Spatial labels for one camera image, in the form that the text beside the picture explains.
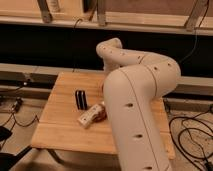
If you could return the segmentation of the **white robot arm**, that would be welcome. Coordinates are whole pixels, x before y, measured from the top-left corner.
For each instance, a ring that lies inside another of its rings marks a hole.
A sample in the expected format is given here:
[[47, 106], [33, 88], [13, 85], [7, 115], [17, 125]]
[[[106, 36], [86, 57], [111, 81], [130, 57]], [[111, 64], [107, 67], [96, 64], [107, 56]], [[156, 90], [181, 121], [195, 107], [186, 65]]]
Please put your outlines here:
[[178, 63], [165, 55], [122, 47], [119, 39], [99, 43], [107, 77], [103, 96], [122, 171], [172, 171], [151, 101], [173, 91]]

